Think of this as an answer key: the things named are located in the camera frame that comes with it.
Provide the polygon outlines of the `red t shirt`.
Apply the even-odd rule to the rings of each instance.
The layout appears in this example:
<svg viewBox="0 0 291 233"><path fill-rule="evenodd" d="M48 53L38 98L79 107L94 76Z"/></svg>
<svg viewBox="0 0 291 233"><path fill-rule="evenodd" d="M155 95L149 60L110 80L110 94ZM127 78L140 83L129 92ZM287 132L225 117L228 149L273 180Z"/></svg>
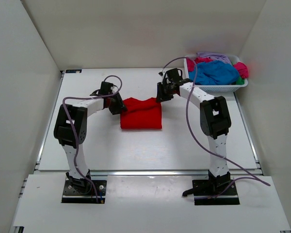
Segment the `red t shirt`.
<svg viewBox="0 0 291 233"><path fill-rule="evenodd" d="M120 115L122 130L161 130L162 106L155 98L124 100L127 111Z"/></svg>

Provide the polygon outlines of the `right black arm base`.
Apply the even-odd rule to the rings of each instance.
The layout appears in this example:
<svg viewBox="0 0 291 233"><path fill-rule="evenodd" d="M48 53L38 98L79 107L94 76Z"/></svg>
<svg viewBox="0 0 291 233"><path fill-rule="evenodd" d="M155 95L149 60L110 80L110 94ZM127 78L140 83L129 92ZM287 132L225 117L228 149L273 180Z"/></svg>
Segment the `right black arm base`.
<svg viewBox="0 0 291 233"><path fill-rule="evenodd" d="M192 180L192 188L182 193L183 197L193 195L196 206L239 205L236 185L230 173L215 177L208 172L208 179Z"/></svg>

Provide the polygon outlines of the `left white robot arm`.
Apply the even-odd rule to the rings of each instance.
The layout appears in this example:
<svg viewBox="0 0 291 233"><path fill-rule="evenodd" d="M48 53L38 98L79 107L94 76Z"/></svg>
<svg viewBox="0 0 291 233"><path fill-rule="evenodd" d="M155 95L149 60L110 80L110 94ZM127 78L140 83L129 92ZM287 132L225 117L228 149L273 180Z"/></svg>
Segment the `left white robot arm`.
<svg viewBox="0 0 291 233"><path fill-rule="evenodd" d="M108 109L112 115L127 111L115 84L102 81L100 89L88 97L65 97L59 108L54 137L63 147L68 165L68 178L75 179L75 188L87 193L92 187L82 145L87 135L87 121L91 115Z"/></svg>

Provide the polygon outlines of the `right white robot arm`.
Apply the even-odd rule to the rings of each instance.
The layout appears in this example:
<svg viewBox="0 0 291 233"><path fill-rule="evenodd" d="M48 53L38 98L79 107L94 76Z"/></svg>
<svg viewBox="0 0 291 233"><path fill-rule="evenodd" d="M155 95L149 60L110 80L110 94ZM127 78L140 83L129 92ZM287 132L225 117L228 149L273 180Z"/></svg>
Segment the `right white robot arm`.
<svg viewBox="0 0 291 233"><path fill-rule="evenodd" d="M208 138L209 148L201 143L198 145L210 154L209 174L214 177L208 181L208 190L213 194L220 194L225 189L225 182L221 179L230 175L226 160L226 140L231 119L226 99L222 96L215 97L196 87L192 80L182 77L182 70L173 68L161 71L162 81L157 83L156 102L173 99L174 95L186 99L185 115L190 133L191 129L188 116L189 104L199 109L200 128Z"/></svg>

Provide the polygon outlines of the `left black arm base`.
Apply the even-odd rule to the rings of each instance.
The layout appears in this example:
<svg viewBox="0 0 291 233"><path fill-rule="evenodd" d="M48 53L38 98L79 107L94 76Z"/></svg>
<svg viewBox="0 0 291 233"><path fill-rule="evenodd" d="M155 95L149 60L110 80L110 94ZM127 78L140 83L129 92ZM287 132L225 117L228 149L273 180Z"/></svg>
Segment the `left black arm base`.
<svg viewBox="0 0 291 233"><path fill-rule="evenodd" d="M96 192L87 180L74 179L67 172L61 203L104 204L107 180L92 180L92 182Z"/></svg>

